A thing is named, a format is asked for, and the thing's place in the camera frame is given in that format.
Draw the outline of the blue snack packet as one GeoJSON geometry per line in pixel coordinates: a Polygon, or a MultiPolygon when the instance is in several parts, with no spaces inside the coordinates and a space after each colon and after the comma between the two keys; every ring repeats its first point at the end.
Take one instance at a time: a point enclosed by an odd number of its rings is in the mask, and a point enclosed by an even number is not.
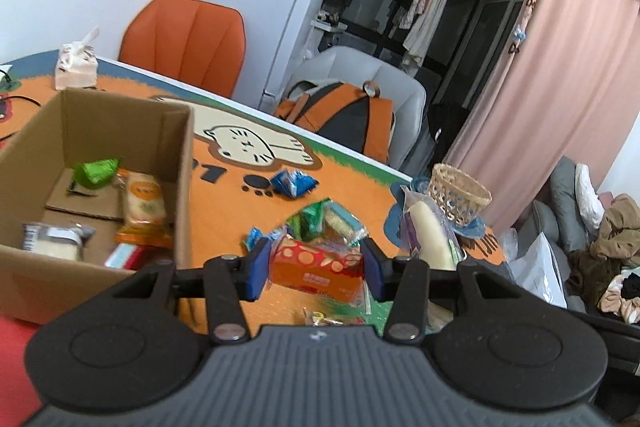
{"type": "Polygon", "coordinates": [[[251,228],[245,235],[243,244],[246,252],[250,253],[262,239],[268,239],[270,242],[269,251],[273,251],[273,248],[277,246],[282,235],[282,229],[274,229],[268,233],[262,233],[258,228],[251,228]]]}
{"type": "Polygon", "coordinates": [[[314,191],[319,182],[306,172],[282,169],[270,179],[270,184],[279,194],[298,199],[314,191]]]}

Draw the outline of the long white bread packet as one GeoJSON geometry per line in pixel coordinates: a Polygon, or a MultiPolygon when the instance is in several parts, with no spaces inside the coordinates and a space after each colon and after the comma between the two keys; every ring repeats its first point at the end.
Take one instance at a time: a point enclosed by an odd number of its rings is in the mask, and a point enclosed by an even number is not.
{"type": "Polygon", "coordinates": [[[404,202],[400,218],[402,247],[431,270],[454,272],[465,254],[442,210],[427,194],[401,187],[404,202]]]}

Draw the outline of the orange red snack packet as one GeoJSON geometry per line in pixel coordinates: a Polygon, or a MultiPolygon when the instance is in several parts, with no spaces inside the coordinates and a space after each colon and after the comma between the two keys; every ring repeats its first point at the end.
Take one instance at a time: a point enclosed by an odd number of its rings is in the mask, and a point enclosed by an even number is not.
{"type": "Polygon", "coordinates": [[[358,249],[285,235],[270,257],[270,281],[357,306],[364,297],[363,257],[358,249]]]}

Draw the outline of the light blue cracker packet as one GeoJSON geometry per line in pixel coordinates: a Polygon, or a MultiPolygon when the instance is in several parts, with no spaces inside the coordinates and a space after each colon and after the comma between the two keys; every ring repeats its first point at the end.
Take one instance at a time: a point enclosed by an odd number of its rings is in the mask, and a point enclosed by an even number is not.
{"type": "Polygon", "coordinates": [[[322,206],[322,234],[327,239],[349,248],[369,236],[367,227],[338,202],[328,200],[322,206]]]}

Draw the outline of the red small snack packet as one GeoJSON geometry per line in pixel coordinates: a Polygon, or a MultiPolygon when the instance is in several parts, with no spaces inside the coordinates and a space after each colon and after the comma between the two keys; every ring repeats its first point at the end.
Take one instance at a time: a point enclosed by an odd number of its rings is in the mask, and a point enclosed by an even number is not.
{"type": "Polygon", "coordinates": [[[148,246],[119,244],[105,260],[107,268],[119,270],[139,270],[149,262],[157,250],[148,246]]]}

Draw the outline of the orange rice cracker packet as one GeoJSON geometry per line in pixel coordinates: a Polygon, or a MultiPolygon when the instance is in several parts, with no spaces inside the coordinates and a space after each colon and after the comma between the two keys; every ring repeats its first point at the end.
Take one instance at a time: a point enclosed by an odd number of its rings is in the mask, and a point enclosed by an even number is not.
{"type": "Polygon", "coordinates": [[[122,188],[122,226],[115,241],[162,249],[174,246],[160,181],[152,174],[119,169],[117,182],[122,188]]]}

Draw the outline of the bright green plum packet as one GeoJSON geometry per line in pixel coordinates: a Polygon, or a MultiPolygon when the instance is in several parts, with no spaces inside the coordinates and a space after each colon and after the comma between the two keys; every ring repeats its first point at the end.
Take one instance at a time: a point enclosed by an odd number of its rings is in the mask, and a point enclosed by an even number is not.
{"type": "Polygon", "coordinates": [[[119,158],[81,162],[73,168],[70,191],[98,191],[110,185],[116,176],[119,158]]]}

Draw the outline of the white cake clear packet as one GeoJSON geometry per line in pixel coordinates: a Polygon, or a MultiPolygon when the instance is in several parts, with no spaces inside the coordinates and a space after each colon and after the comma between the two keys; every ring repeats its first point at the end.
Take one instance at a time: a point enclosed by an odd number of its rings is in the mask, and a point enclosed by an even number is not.
{"type": "Polygon", "coordinates": [[[24,251],[68,261],[81,261],[86,244],[96,230],[75,223],[70,227],[29,222],[23,225],[24,251]]]}

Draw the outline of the dark green snack packet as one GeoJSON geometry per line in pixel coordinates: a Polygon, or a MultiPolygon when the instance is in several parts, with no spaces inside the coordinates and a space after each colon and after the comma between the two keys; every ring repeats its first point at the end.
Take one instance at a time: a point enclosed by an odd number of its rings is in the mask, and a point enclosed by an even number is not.
{"type": "Polygon", "coordinates": [[[298,210],[286,220],[286,228],[296,241],[310,243],[318,239],[323,232],[324,207],[331,202],[325,198],[298,210]]]}

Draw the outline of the colourful cat table mat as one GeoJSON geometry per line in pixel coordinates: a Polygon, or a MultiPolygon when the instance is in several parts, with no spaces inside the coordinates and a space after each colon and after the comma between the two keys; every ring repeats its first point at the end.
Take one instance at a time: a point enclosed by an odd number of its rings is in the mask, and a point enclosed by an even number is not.
{"type": "MultiPolygon", "coordinates": [[[[47,81],[1,93],[1,308],[33,322],[53,321],[79,301],[119,281],[104,268],[122,223],[115,181],[94,197],[65,195],[76,164],[120,158],[125,168],[163,181],[174,257],[190,259],[191,173],[202,168],[201,217],[213,220],[213,245],[228,239],[224,218],[245,209],[239,190],[278,202],[305,197],[320,160],[295,136],[225,107],[153,98],[144,84],[105,80],[73,104],[41,114],[47,81]],[[63,225],[87,219],[96,228],[83,262],[58,263],[22,251],[22,225],[50,211],[63,225]]],[[[114,408],[114,391],[92,379],[98,400],[68,404],[57,391],[29,418],[33,426],[503,426],[513,416],[485,407],[444,383],[425,355],[386,343],[369,326],[269,326],[245,346],[205,352],[201,369],[150,404],[114,408]]]]}

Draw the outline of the woven bamboo basket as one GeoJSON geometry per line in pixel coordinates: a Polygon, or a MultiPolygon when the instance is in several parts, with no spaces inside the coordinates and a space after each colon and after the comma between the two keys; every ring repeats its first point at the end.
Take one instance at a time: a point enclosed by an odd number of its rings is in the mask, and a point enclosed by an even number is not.
{"type": "Polygon", "coordinates": [[[427,195],[458,227],[466,227],[492,201],[488,188],[462,170],[447,164],[432,169],[427,195]]]}

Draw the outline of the white plastic bag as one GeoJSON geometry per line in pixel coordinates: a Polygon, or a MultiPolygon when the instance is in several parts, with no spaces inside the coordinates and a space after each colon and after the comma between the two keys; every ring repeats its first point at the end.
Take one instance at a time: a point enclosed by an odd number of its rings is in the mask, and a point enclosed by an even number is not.
{"type": "Polygon", "coordinates": [[[567,308],[564,284],[551,244],[540,233],[525,254],[508,261],[515,283],[549,305],[567,308]]]}

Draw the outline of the orange black backpack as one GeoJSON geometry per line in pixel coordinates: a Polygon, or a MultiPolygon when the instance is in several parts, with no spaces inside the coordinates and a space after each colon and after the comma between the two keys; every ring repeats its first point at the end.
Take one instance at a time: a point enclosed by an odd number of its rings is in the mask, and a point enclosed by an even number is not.
{"type": "Polygon", "coordinates": [[[299,81],[273,116],[383,164],[390,158],[394,106],[373,80],[299,81]]]}

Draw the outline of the white grey chair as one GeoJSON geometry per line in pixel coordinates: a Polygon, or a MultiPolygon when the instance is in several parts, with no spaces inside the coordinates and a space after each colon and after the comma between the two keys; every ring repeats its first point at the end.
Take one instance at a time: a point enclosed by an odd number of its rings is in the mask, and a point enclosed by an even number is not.
{"type": "Polygon", "coordinates": [[[418,80],[334,46],[294,70],[276,115],[398,169],[416,144],[425,105],[418,80]]]}

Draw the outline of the tissue pack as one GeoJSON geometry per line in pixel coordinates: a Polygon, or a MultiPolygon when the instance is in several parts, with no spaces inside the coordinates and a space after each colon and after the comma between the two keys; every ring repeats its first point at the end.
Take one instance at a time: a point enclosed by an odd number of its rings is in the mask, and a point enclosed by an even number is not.
{"type": "Polygon", "coordinates": [[[92,28],[84,38],[63,44],[58,50],[58,60],[54,69],[54,89],[95,88],[98,83],[98,60],[92,42],[99,35],[100,28],[92,28]]]}

